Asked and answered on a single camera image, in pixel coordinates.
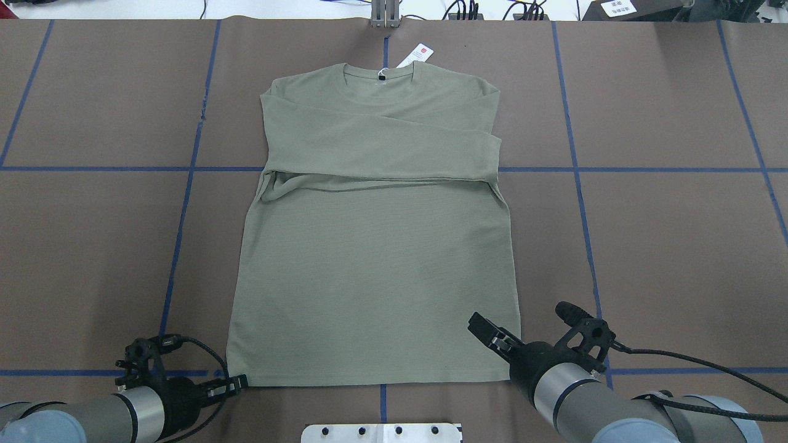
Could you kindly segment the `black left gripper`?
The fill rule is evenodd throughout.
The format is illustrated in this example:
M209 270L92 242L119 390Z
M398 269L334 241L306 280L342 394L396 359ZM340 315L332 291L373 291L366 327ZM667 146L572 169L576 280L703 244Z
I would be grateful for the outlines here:
M225 400L249 387L247 375L215 378L200 384L185 377L149 377L147 385L159 395L163 404L165 423L161 434L177 434L192 427L206 399Z

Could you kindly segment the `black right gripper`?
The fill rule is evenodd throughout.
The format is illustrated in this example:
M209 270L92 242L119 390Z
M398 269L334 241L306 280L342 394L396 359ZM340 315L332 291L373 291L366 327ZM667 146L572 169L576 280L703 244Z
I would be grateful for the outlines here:
M543 341L524 344L503 327L478 312L468 320L468 331L493 353L509 362L510 381L527 401L533 401L536 387L546 372L569 358Z

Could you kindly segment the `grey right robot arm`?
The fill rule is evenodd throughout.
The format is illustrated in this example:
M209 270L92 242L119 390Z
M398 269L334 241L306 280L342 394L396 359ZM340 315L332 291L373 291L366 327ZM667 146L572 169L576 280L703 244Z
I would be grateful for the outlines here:
M554 345L525 343L481 314L468 329L509 364L510 381L568 442L762 442L755 420L720 396L674 398L650 391L631 399L597 379L607 352L620 350L607 322L562 301L555 314L569 327Z

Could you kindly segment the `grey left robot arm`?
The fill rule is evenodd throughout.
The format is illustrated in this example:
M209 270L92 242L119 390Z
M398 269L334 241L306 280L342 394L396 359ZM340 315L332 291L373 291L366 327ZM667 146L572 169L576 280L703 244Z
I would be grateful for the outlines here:
M247 376L195 384L166 378L163 387L125 384L118 392L79 404L2 404L3 442L177 442L207 425L202 409L224 404L249 387Z

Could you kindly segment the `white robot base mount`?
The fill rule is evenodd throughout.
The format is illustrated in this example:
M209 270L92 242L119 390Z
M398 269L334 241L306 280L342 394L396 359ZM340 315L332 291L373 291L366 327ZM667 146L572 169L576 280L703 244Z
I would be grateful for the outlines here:
M357 423L307 426L301 442L464 442L455 423Z

